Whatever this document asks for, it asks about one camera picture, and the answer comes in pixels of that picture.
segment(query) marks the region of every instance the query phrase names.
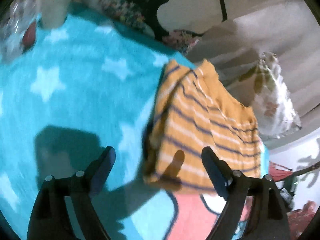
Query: bedsheet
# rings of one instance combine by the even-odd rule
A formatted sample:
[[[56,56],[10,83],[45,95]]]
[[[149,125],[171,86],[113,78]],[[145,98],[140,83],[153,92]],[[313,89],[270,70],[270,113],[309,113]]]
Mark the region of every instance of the bedsheet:
[[[211,28],[187,55],[192,62],[207,58],[220,77],[232,80],[265,51],[275,53],[302,130],[268,148],[284,146],[320,126],[320,26],[304,0],[272,0],[259,10]]]
[[[194,67],[180,53],[74,4],[61,28],[38,27],[35,46],[0,65],[0,209],[21,239],[44,177],[71,176],[106,146],[115,148],[116,163],[92,203],[112,239],[207,237],[221,198],[174,195],[141,177],[142,139],[170,59]]]

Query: red cloth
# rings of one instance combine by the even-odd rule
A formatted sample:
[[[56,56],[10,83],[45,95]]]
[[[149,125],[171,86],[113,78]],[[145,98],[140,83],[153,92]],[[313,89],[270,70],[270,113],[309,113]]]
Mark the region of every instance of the red cloth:
[[[294,210],[288,213],[291,240],[296,240],[307,228],[316,213],[316,203],[308,201],[303,209]]]
[[[276,166],[287,169],[287,171],[276,169]],[[287,168],[286,166],[279,165],[273,162],[270,162],[269,165],[269,174],[275,182],[285,179],[286,177],[292,174],[292,169]]]

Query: white pillowcase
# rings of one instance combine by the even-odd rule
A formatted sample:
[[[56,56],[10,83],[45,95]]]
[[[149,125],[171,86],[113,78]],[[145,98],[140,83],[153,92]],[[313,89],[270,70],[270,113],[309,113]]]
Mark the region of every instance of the white pillowcase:
[[[264,53],[252,66],[226,89],[240,103],[252,106],[261,139],[280,138],[301,129],[276,55]]]
[[[213,25],[255,11],[268,0],[76,1],[186,53]]]

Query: yellow striped shirt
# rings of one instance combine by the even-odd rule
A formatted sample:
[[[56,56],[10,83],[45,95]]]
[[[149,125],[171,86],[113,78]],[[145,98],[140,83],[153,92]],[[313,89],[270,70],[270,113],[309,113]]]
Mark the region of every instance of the yellow striped shirt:
[[[214,193],[201,161],[210,146],[231,169],[260,177],[257,120],[204,60],[195,70],[171,61],[157,94],[145,181],[184,193]]]

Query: blue blanket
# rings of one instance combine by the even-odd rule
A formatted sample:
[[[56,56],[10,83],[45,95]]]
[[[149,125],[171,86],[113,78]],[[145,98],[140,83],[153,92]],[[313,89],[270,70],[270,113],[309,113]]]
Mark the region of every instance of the blue blanket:
[[[163,66],[170,59],[194,65],[78,4],[62,27],[36,35],[30,51],[0,65],[2,213],[26,239],[44,177],[71,176],[113,146],[116,163],[92,200],[101,222],[116,240],[166,238],[177,207],[171,194],[144,185],[142,139]]]

